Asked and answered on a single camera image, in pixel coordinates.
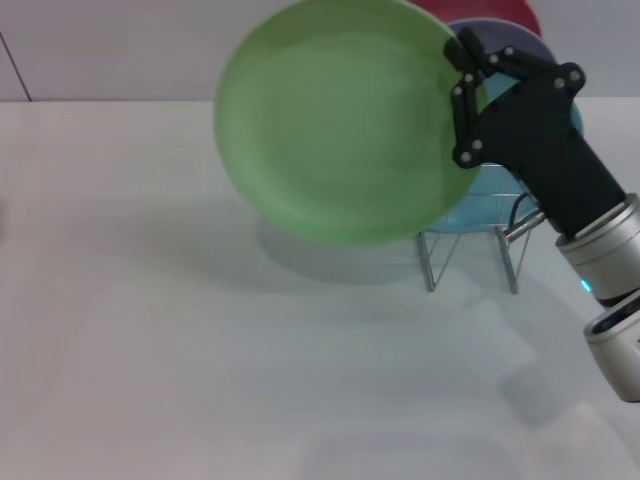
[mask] table surface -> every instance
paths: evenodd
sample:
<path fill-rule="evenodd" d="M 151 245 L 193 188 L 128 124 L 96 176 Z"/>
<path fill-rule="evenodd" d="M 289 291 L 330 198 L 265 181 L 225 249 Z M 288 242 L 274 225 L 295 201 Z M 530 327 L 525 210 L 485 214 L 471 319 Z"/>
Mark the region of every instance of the table surface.
<path fill-rule="evenodd" d="M 640 99 L 580 107 L 637 190 Z M 638 478 L 640 407 L 547 226 L 520 295 L 487 235 L 428 294 L 411 240 L 260 219 L 209 103 L 1 104 L 0 202 L 3 480 Z"/>

